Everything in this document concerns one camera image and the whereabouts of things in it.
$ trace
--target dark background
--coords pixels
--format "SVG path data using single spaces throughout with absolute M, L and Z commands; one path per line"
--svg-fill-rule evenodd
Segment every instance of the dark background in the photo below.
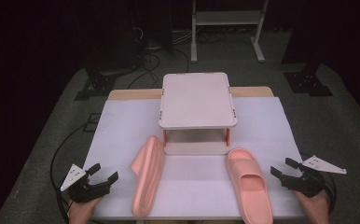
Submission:
M 122 33 L 118 38 L 129 35 L 132 28 L 121 24 L 144 27 L 147 35 L 168 47 L 168 27 L 190 29 L 191 25 L 191 0 L 80 2 L 117 4 L 109 7 L 117 13 L 126 7 L 122 11 L 130 13 L 130 20 L 104 23 L 93 17 L 96 12 L 89 12 L 90 21 L 82 21 L 77 18 L 82 6 L 74 6 L 72 1 L 0 1 L 0 208 L 63 89 L 84 67 L 86 52 L 116 59 L 117 47 L 107 49 L 110 41 L 105 35 L 116 31 Z M 198 8 L 212 3 L 217 10 L 260 4 L 199 0 Z M 169 20 L 163 22 L 161 17 Z M 317 52 L 323 63 L 339 73 L 360 104 L 360 1 L 270 0 L 264 30 L 290 29 L 294 30 L 283 63 L 305 63 Z M 115 66 L 135 63 L 137 53 L 130 45 L 133 52 L 128 61 Z

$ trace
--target pink slipper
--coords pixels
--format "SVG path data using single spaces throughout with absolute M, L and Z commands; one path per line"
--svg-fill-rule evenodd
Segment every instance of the pink slipper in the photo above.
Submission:
M 226 165 L 243 221 L 246 224 L 271 224 L 267 184 L 253 154 L 243 148 L 234 148 L 226 157 Z
M 156 136 L 151 136 L 131 163 L 131 169 L 138 177 L 132 200 L 132 213 L 135 217 L 145 217 L 153 207 L 164 158 L 162 143 Z

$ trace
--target black cable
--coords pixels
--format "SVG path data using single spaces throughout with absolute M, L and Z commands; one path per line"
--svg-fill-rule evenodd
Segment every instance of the black cable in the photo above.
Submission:
M 59 182 L 58 187 L 55 189 L 55 191 L 56 191 L 56 199 L 57 199 L 58 208 L 61 211 L 62 218 L 66 223 L 69 223 L 69 216 L 67 216 L 67 212 L 64 210 L 63 204 L 62 204 L 61 185 L 62 185 L 64 179 L 65 179 L 65 177 Z
M 70 207 L 72 207 L 72 205 L 73 205 L 74 202 L 75 202 L 75 201 L 71 201 L 71 202 L 70 202 L 69 206 L 67 207 L 67 212 L 69 212 Z
M 157 75 L 155 75 L 152 70 L 149 70 L 146 66 L 145 66 L 145 70 L 149 72 L 150 76 L 153 78 L 154 82 L 153 84 L 151 84 L 151 89 L 153 89 L 153 87 L 155 86 L 156 88 L 159 88 L 158 86 L 158 80 L 159 78 L 157 77 Z
M 124 76 L 124 75 L 128 75 L 130 73 L 133 73 L 135 72 L 137 69 L 139 68 L 139 66 L 135 65 L 133 66 L 132 68 L 130 69 L 127 69 L 123 72 L 116 72 L 116 73 L 113 73 L 113 74 L 110 74 L 110 75 L 104 75 L 104 77 L 107 77 L 107 78 L 117 78 L 117 77 L 120 77 L 120 76 Z
M 335 181 L 334 181 L 334 177 L 331 175 L 331 174 L 328 174 L 330 180 L 331 180 L 331 184 L 332 184 L 332 190 L 334 192 L 334 195 L 335 195 L 335 200 L 337 200 L 337 185 L 335 184 Z
M 186 62 L 187 62 L 187 69 L 186 69 L 186 73 L 188 72 L 188 69 L 189 69 L 189 62 L 188 62 L 188 57 L 187 57 L 187 55 L 183 52 L 183 51 L 181 51 L 181 50 L 179 50 L 179 49 L 173 49 L 174 51 L 177 51 L 177 52 L 180 52 L 181 54 L 183 54 L 184 55 L 184 57 L 186 57 Z
M 226 32 L 221 32 L 218 35 L 213 35 L 212 31 L 210 29 L 197 35 L 197 42 L 200 44 L 205 44 L 205 45 L 214 44 L 217 42 L 224 41 L 226 39 L 227 39 Z
M 76 128 L 76 129 L 75 129 L 74 131 L 72 131 L 71 133 L 69 133 L 69 134 L 66 136 L 66 138 L 61 142 L 61 144 L 57 147 L 57 149 L 55 150 L 54 156 L 53 156 L 52 159 L 51 159 L 51 165 L 50 165 L 50 167 L 49 167 L 49 178 L 50 178 L 50 180 L 51 180 L 52 187 L 53 187 L 55 190 L 57 189 L 57 188 L 56 188 L 57 186 L 56 186 L 56 184 L 55 184 L 54 177 L 53 177 L 53 172 L 52 172 L 52 171 L 53 171 L 53 165 L 54 165 L 54 162 L 55 162 L 55 158 L 56 158 L 59 150 L 61 149 L 61 147 L 64 145 L 64 143 L 65 143 L 73 134 L 75 134 L 77 131 L 83 129 L 83 128 L 84 128 L 86 125 L 88 125 L 88 124 L 89 124 L 89 122 L 86 122 L 86 123 L 80 125 L 78 128 Z
M 154 71 L 154 70 L 159 66 L 159 64 L 160 64 L 159 57 L 156 56 L 156 55 L 154 55 L 154 54 L 149 54 L 149 55 L 152 56 L 152 57 L 154 57 L 154 58 L 156 58 L 156 59 L 158 60 L 157 64 L 156 64 L 152 69 L 150 69 L 150 70 L 147 69 L 147 72 L 145 72 L 145 73 L 143 73 L 142 75 L 140 75 L 140 76 L 138 76 L 137 78 L 135 78 L 135 79 L 130 83 L 130 85 L 128 86 L 127 90 L 130 89 L 130 88 L 131 88 L 131 85 L 132 85 L 133 83 L 135 83 L 139 78 L 145 76 L 146 74 L 149 74 L 151 71 Z
M 204 9 L 203 11 L 211 11 L 213 9 L 213 11 L 215 11 L 215 9 L 217 8 L 217 1 L 215 0 L 211 0 L 209 3 L 209 6 Z M 203 29 L 204 26 L 198 26 L 198 29 L 196 30 L 196 35 Z M 187 31 L 187 33 L 177 39 L 174 40 L 173 44 L 174 45 L 183 45 L 183 44 L 187 44 L 189 42 L 191 42 L 191 37 L 192 37 L 192 33 L 191 31 Z

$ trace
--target stool top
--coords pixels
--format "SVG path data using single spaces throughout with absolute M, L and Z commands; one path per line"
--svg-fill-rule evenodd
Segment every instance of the stool top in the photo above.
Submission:
M 163 129 L 218 129 L 234 127 L 236 123 L 227 74 L 164 76 L 159 116 Z

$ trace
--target white triangular marker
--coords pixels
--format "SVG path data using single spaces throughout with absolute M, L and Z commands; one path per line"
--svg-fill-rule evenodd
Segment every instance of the white triangular marker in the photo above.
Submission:
M 338 166 L 323 161 L 322 159 L 317 158 L 316 156 L 312 156 L 308 158 L 302 163 L 302 165 L 317 171 L 324 171 L 324 172 L 343 174 L 343 175 L 347 174 L 346 169 L 339 168 Z
M 77 180 L 79 180 L 85 174 L 86 172 L 84 170 L 73 164 L 72 167 L 70 167 L 70 171 L 69 173 L 67 173 L 67 176 L 61 185 L 61 191 L 64 191 L 70 186 L 72 186 L 74 183 L 77 182 Z

